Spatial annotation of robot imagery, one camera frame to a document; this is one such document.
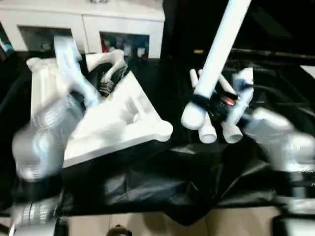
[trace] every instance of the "black cloth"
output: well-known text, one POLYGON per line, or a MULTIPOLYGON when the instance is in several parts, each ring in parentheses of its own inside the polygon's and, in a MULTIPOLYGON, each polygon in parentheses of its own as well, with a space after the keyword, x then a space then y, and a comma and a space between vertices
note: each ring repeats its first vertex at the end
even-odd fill
MULTIPOLYGON (((21 55, 0 65, 4 83, 0 96, 18 84, 0 110, 0 209, 10 206, 16 181, 11 139, 30 118, 32 83, 25 60, 32 55, 21 55)), ((161 118, 173 125, 172 137, 165 143, 150 141, 64 169, 61 214, 163 211, 189 225, 214 207, 275 204, 270 166, 251 139, 244 137, 229 145, 214 123, 218 140, 205 145, 196 131, 181 125, 192 93, 189 66, 172 59, 133 59, 128 65, 161 118)), ((301 131, 314 135, 314 97, 308 90, 315 88, 314 78, 297 65, 258 64, 248 59, 229 60, 223 74, 229 79, 246 66, 254 67, 256 85, 281 92, 255 89, 253 107, 275 110, 301 131)))

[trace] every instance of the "white cabinet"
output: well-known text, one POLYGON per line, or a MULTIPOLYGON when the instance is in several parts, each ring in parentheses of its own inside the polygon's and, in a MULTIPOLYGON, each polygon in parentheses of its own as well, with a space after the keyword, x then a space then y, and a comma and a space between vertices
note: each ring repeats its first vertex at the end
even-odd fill
POLYGON ((149 36, 149 58, 161 54, 164 22, 138 19, 83 16, 91 53, 101 53, 101 34, 106 32, 149 36))
POLYGON ((149 58, 159 58, 165 15, 158 0, 1 0, 0 22, 16 51, 38 51, 56 34, 71 35, 79 50, 102 52, 108 34, 146 35, 149 58))
POLYGON ((44 39, 42 42, 36 42, 36 38, 31 38, 31 28, 33 30, 44 28, 38 31, 37 39, 44 38, 41 33, 45 32, 45 29, 49 30, 51 34, 46 37, 46 40, 52 40, 54 32, 68 30, 78 48, 85 52, 89 51, 81 15, 29 10, 0 10, 0 22, 15 51, 36 51, 32 45, 40 46, 41 43, 45 43, 44 39))

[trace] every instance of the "white 3d-printed part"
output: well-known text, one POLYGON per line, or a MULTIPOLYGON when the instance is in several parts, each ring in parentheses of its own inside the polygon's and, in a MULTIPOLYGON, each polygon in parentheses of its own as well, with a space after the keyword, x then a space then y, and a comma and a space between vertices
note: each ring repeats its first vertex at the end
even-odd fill
MULTIPOLYGON (((87 55, 88 69, 108 61, 108 54, 87 55)), ((55 59, 32 58, 31 114, 68 85, 58 73, 55 59)), ((162 120, 132 72, 122 79, 100 106, 87 110, 68 141, 63 167, 122 150, 150 140, 169 140, 173 126, 162 120)))

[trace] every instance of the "white pvc pipe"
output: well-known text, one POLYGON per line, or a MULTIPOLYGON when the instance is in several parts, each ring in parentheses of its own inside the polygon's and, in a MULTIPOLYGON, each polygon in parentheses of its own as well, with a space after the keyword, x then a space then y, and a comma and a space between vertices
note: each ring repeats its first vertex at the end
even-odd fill
MULTIPOLYGON (((239 73, 234 75, 234 81, 236 84, 251 84, 253 85, 253 70, 252 68, 245 68, 239 73)), ((230 124, 237 124, 244 114, 246 108, 252 100, 254 93, 253 88, 248 88, 240 93, 239 102, 237 102, 230 111, 226 122, 230 124)))
MULTIPOLYGON (((251 0, 229 0, 204 64, 204 71, 194 91, 195 94, 211 97, 250 2, 251 0)), ((182 125, 188 129, 199 129, 203 124, 205 113, 192 102, 188 103, 181 118, 182 125)))
MULTIPOLYGON (((191 86, 195 88, 195 86, 198 83, 197 73, 194 69, 191 69, 189 71, 189 74, 191 86)), ((198 134, 200 141, 203 142, 204 144, 210 144, 217 140, 217 133, 215 128, 211 124, 211 120, 208 113, 205 114, 204 122, 200 129, 198 130, 198 134)))
POLYGON ((195 88, 196 85, 198 84, 198 76, 197 76, 196 70, 191 69, 189 71, 189 75, 190 75, 191 86, 195 88))
MULTIPOLYGON (((198 70, 199 76, 201 76, 201 73, 202 73, 202 69, 198 70)), ((219 83, 221 84, 224 91, 236 95, 234 88, 230 85, 230 83, 226 80, 226 78, 222 74, 219 75, 219 83)))
POLYGON ((226 140, 227 143, 229 144, 237 143, 243 137, 241 130, 236 125, 223 121, 221 123, 221 126, 224 139, 226 140))
POLYGON ((217 140, 216 129, 212 126, 209 114, 206 113, 204 122, 198 129, 199 139, 204 144, 211 144, 217 140))

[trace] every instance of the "tile floor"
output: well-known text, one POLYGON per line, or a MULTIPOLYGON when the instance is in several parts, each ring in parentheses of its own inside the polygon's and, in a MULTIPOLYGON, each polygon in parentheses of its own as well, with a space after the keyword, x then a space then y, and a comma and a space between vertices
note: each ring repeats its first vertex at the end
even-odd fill
POLYGON ((118 224, 133 236, 269 236, 274 207, 216 209, 195 224, 185 227, 162 213, 130 213, 71 217, 70 236, 106 236, 118 224))

